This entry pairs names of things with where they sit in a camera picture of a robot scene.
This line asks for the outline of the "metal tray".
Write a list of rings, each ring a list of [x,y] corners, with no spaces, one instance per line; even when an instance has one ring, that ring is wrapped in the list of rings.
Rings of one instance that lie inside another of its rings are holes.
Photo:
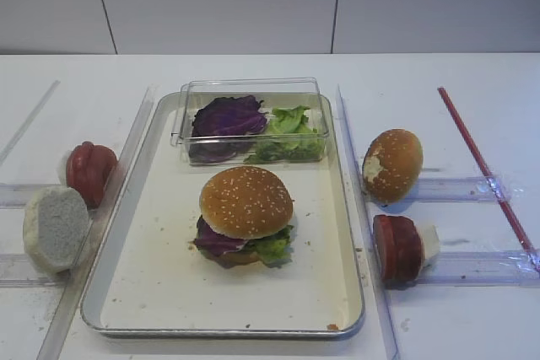
[[[319,162],[271,166],[294,201],[290,260],[224,268],[192,243],[199,193],[218,168],[192,166],[170,145],[178,104],[177,94],[157,104],[88,280],[84,321],[119,336],[355,333],[364,297],[335,137]]]

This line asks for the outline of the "white pusher block right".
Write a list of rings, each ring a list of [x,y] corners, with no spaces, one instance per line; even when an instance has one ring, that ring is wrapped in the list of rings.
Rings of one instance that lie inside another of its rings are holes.
[[[431,265],[440,253],[440,240],[436,227],[432,223],[421,223],[417,226],[418,235],[422,242],[422,267]]]

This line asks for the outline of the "purple cabbage leaves in box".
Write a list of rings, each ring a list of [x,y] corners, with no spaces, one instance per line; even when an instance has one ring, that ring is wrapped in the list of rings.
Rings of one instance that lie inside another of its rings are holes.
[[[264,131],[267,118],[260,112],[261,102],[253,95],[218,97],[200,109],[192,123],[193,137],[257,135]],[[192,144],[189,157],[199,164],[215,164],[246,152],[251,142]]]

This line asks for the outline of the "sesame bun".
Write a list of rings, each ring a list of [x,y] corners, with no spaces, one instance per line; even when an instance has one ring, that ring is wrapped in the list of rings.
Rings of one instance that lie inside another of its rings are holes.
[[[293,201],[271,171],[236,166],[218,172],[199,196],[202,218],[232,239],[261,239],[282,230],[293,217]]]
[[[413,188],[422,165],[423,149],[415,134],[404,129],[384,131],[364,156],[365,189],[381,204],[400,201]]]

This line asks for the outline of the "clear inner left rail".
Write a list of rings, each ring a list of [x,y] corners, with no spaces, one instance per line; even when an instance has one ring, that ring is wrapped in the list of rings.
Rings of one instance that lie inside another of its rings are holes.
[[[154,108],[156,90],[155,86],[149,86],[145,91],[118,164],[107,182],[102,203],[92,214],[89,232],[79,249],[77,260],[74,262],[62,297],[36,357],[38,360],[58,359],[60,356],[95,257],[108,232],[109,221],[115,211],[117,200],[120,198],[132,162],[147,128]]]

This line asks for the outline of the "green lettuce in box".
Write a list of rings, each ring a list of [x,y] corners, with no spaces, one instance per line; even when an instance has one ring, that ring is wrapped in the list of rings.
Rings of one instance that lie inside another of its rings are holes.
[[[273,108],[268,122],[266,141],[258,142],[245,163],[262,164],[282,160],[289,162],[317,161],[321,158],[325,141],[318,137],[317,129],[309,127],[308,106],[290,109]]]

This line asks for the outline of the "clear acrylic channel lower right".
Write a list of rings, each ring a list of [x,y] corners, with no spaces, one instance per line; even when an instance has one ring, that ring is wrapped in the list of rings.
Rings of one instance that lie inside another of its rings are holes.
[[[443,252],[417,284],[539,287],[539,258],[523,251]]]

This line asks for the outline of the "clear plastic lettuce box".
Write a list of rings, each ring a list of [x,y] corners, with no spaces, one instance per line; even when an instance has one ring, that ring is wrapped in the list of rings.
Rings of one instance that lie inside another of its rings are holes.
[[[266,141],[271,136],[264,131],[257,135],[193,137],[192,123],[195,114],[218,97],[245,97],[253,95],[260,101],[260,112],[267,118],[267,124],[273,117],[273,108],[290,109],[298,105],[308,106],[305,114],[309,117],[309,127],[317,129],[318,137],[325,141],[321,160],[325,154],[329,136],[329,118],[327,100],[324,99],[314,78],[273,78],[273,79],[238,79],[223,81],[193,81],[181,88],[178,96],[176,116],[170,135],[170,143],[181,150],[183,158],[192,165],[250,164],[245,159],[253,154],[258,142]],[[251,142],[251,147],[244,153],[238,153],[232,159],[215,164],[199,164],[189,157],[192,144],[216,142]]]

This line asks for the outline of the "stacked burger fillings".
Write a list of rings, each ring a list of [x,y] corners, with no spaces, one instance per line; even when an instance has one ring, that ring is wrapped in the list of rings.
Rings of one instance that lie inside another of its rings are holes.
[[[193,244],[207,259],[216,261],[221,266],[247,265],[258,261],[265,266],[281,266],[290,261],[293,229],[292,225],[287,225],[265,238],[232,239],[214,232],[200,217],[197,220],[197,236]]]

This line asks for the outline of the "clear acrylic channel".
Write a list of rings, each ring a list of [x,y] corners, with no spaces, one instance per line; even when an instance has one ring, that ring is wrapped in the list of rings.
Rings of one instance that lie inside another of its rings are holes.
[[[498,177],[497,185],[508,201],[512,194]],[[484,176],[419,178],[403,202],[497,202]]]
[[[443,252],[417,284],[539,287],[539,258],[523,251]]]

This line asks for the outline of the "clear acrylic channel upper right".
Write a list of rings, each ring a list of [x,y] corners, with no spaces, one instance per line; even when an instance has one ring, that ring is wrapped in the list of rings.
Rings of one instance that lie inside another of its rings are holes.
[[[498,177],[497,185],[508,201],[512,194]],[[497,202],[484,176],[419,178],[403,202]]]

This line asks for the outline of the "white bun bottom half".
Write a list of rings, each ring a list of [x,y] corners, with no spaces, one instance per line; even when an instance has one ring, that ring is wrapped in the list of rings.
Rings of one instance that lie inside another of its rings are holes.
[[[37,191],[24,209],[24,251],[49,274],[70,269],[89,228],[84,199],[73,188],[51,186]]]

